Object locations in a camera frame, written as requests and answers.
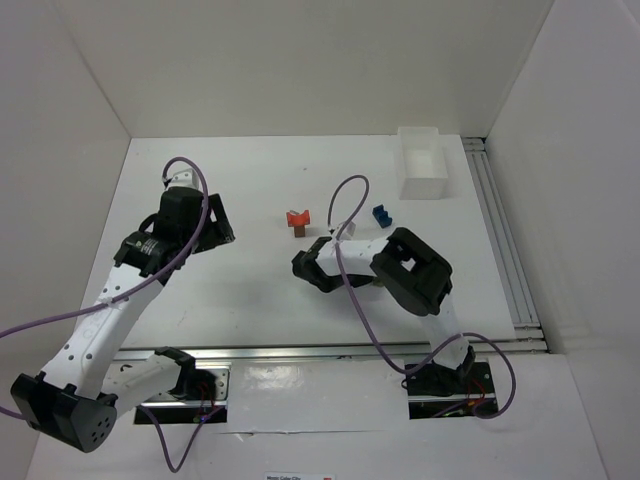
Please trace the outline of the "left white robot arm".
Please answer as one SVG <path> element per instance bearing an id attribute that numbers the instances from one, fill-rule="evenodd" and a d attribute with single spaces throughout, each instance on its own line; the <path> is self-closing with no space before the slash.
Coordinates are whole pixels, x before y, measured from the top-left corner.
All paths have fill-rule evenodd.
<path id="1" fill-rule="evenodd" d="M 158 212 L 122 242 L 94 311 L 38 374 L 22 373 L 13 382 L 20 416 L 34 430 L 90 453 L 120 416 L 156 395 L 213 405 L 216 376 L 177 348 L 159 347 L 139 364 L 109 368 L 139 317 L 185 263 L 180 253 L 234 239 L 220 195 L 167 188 Z"/>

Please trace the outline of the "blue wood block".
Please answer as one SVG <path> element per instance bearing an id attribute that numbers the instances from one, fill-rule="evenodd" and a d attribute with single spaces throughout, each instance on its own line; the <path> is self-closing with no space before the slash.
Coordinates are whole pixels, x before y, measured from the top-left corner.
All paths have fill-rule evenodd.
<path id="1" fill-rule="evenodd" d="M 382 229 L 389 228 L 393 223 L 392 217 L 382 204 L 372 208 L 372 215 Z"/>

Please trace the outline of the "red wood block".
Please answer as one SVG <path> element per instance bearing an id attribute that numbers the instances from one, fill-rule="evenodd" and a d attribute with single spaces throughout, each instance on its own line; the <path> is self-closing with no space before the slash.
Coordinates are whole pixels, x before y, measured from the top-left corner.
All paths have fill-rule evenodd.
<path id="1" fill-rule="evenodd" d="M 310 211 L 304 210 L 301 213 L 296 213 L 292 210 L 286 213 L 287 225 L 290 228 L 306 227 L 310 224 Z"/>

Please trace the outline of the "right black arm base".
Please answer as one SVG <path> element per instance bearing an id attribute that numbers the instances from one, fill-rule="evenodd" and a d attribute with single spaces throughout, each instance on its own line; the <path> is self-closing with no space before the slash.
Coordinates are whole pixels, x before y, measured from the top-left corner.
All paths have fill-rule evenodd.
<path id="1" fill-rule="evenodd" d="M 481 416 L 498 411 L 492 373 L 486 360 L 475 362 L 461 383 L 447 383 L 436 372 L 435 365 L 427 365 L 418 373 L 406 376 L 401 387 L 408 395 L 411 420 L 473 417 L 474 409 Z"/>

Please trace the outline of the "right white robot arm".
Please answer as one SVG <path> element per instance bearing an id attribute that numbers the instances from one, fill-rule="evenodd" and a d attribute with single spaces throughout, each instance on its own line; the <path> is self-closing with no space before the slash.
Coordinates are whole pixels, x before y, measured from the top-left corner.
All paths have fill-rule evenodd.
<path id="1" fill-rule="evenodd" d="M 409 229 L 398 227 L 374 240 L 321 237 L 296 254 L 292 272 L 323 293 L 379 282 L 400 307 L 421 319 L 436 351 L 413 374 L 424 379 L 427 393 L 449 396 L 466 384 L 475 352 L 462 335 L 450 298 L 453 268 Z"/>

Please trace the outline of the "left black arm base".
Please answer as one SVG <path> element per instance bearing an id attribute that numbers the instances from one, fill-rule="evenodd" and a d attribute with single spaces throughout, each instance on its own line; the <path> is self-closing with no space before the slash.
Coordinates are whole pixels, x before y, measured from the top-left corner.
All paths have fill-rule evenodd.
<path id="1" fill-rule="evenodd" d="M 207 424 L 227 422 L 230 388 L 230 365 L 199 363 L 198 377 L 190 383 L 189 392 L 176 398 L 159 393 L 144 402 L 161 425 L 196 425 L 207 418 Z"/>

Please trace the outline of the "white perforated plastic bin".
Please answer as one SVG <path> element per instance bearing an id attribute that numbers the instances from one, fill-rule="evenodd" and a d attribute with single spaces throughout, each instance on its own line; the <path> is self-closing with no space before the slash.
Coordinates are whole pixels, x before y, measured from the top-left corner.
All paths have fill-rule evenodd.
<path id="1" fill-rule="evenodd" d="M 436 127 L 399 127 L 395 169 L 401 200 L 444 197 L 448 171 Z"/>

